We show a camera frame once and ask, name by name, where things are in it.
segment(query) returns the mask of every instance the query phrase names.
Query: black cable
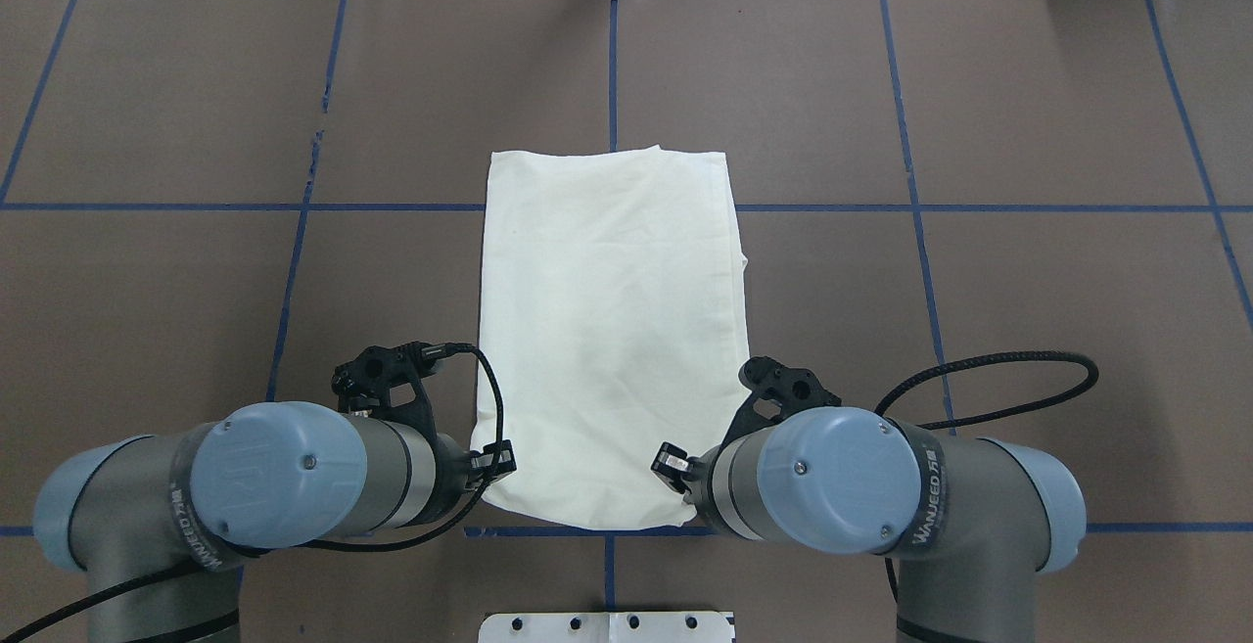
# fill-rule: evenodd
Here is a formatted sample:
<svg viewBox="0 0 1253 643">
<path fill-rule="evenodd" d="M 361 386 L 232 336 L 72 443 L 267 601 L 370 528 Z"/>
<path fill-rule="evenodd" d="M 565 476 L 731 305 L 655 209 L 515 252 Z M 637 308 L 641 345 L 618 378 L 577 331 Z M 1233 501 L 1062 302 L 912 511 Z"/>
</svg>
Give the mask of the black cable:
<svg viewBox="0 0 1253 643">
<path fill-rule="evenodd" d="M 1007 407 L 1000 411 L 990 411 L 986 414 L 980 414 L 977 416 L 955 419 L 955 420 L 941 420 L 936 422 L 923 422 L 918 427 L 926 430 L 940 430 L 946 427 L 962 427 L 966 425 L 977 425 L 980 422 L 991 422 L 994 420 L 1000 420 L 1002 417 L 1010 417 L 1022 414 L 1029 414 L 1030 411 L 1037 411 L 1040 409 L 1046 409 L 1049 406 L 1056 406 L 1058 404 L 1069 401 L 1070 399 L 1078 397 L 1079 394 L 1085 394 L 1089 389 L 1096 385 L 1096 380 L 1100 379 L 1100 371 L 1096 369 L 1096 362 L 1091 361 L 1084 355 L 1076 352 L 1058 352 L 1053 350 L 1042 351 L 1025 351 L 1025 352 L 1000 352 L 994 355 L 981 355 L 977 357 L 970 357 L 966 360 L 957 360 L 955 362 L 942 363 L 936 367 L 931 367 L 926 371 L 920 371 L 913 376 L 906 379 L 905 381 L 896 385 L 883 396 L 878 406 L 875 407 L 876 415 L 883 415 L 887 409 L 892 406 L 901 396 L 917 387 L 920 384 L 944 376 L 946 374 L 955 374 L 959 371 L 967 371 L 972 369 L 1004 365 L 1011 362 L 1064 362 L 1079 365 L 1088 370 L 1088 376 L 1073 387 L 1056 394 L 1048 399 L 1041 399 L 1039 401 L 1031 401 L 1029 404 L 1020 404 L 1017 406 Z M 883 558 L 883 569 L 887 570 L 887 585 L 892 590 L 892 599 L 897 599 L 897 584 L 896 584 L 896 568 L 892 565 L 892 558 Z"/>
<path fill-rule="evenodd" d="M 484 356 L 482 350 L 475 347 L 474 345 L 466 343 L 449 343 L 452 352 L 449 356 L 455 355 L 474 355 L 479 358 L 479 365 L 482 366 L 482 372 L 487 376 L 487 382 L 491 385 L 491 394 L 496 399 L 496 445 L 500 446 L 505 440 L 505 399 L 500 395 L 500 385 L 496 384 L 496 374 L 491 371 L 491 363 L 487 362 L 487 357 Z M 417 538 L 411 538 L 408 540 L 397 540 L 395 543 L 336 543 L 332 540 L 311 540 L 299 548 L 312 548 L 316 550 L 336 550 L 337 553 L 393 553 L 395 550 L 403 550 L 406 548 L 413 548 L 415 545 L 425 544 L 426 541 L 444 535 L 452 529 L 461 519 L 470 514 L 470 510 L 479 504 L 482 499 L 482 494 L 487 490 L 491 478 L 496 476 L 496 468 L 500 466 L 500 452 L 496 450 L 491 455 L 491 464 L 487 465 L 487 471 L 482 475 L 482 481 L 479 488 L 475 489 L 474 495 L 466 501 L 460 511 L 456 513 L 451 519 L 444 521 L 437 528 L 429 530 Z"/>
<path fill-rule="evenodd" d="M 50 613 L 49 615 L 41 617 L 38 620 L 28 623 L 26 625 L 6 635 L 4 640 L 0 643 L 18 643 L 19 640 L 25 640 L 53 624 L 58 624 L 63 620 L 66 620 L 71 615 L 85 612 L 96 604 L 103 604 L 108 602 L 108 599 L 113 599 L 115 597 L 120 597 L 122 594 L 134 592 L 140 587 L 148 587 L 149 584 L 160 584 L 162 582 L 168 582 L 170 579 L 177 579 L 179 577 L 185 577 L 188 574 L 194 574 L 202 570 L 203 568 L 200 565 L 195 564 L 192 560 L 185 560 L 172 568 L 137 577 L 134 579 L 125 580 L 120 584 L 114 584 L 108 589 L 101 589 L 95 594 L 83 597 L 78 602 L 74 602 L 73 604 L 61 607 L 55 612 Z"/>
</svg>

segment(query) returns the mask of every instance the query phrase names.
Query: blue plastic cover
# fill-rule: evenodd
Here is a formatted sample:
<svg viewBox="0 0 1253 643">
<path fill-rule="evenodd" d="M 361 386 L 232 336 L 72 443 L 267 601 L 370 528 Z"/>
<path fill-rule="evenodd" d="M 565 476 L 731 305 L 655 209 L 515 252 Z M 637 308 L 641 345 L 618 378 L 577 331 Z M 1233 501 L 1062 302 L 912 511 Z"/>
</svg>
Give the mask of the blue plastic cover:
<svg viewBox="0 0 1253 643">
<path fill-rule="evenodd" d="M 1079 555 L 1079 541 L 1088 534 L 1088 506 L 1075 476 L 1049 452 L 991 437 L 981 440 L 1002 447 L 1017 460 L 1044 503 L 1044 513 L 1049 518 L 1049 559 L 1040 573 L 1058 572 L 1069 565 Z"/>
<path fill-rule="evenodd" d="M 917 511 L 922 479 L 895 425 L 861 409 L 822 407 L 773 430 L 757 463 L 757 484 L 788 536 L 824 553 L 853 554 L 900 539 Z"/>
<path fill-rule="evenodd" d="M 35 540 L 44 550 L 44 557 L 54 565 L 70 572 L 84 572 L 70 550 L 70 520 L 74 506 L 100 465 L 114 452 L 135 440 L 152 435 L 135 435 L 120 442 L 80 452 L 65 460 L 48 478 L 35 499 Z"/>
<path fill-rule="evenodd" d="M 291 548 L 326 535 L 361 496 L 366 446 L 331 409 L 254 404 L 213 426 L 192 463 L 192 504 L 214 535 Z"/>
</svg>

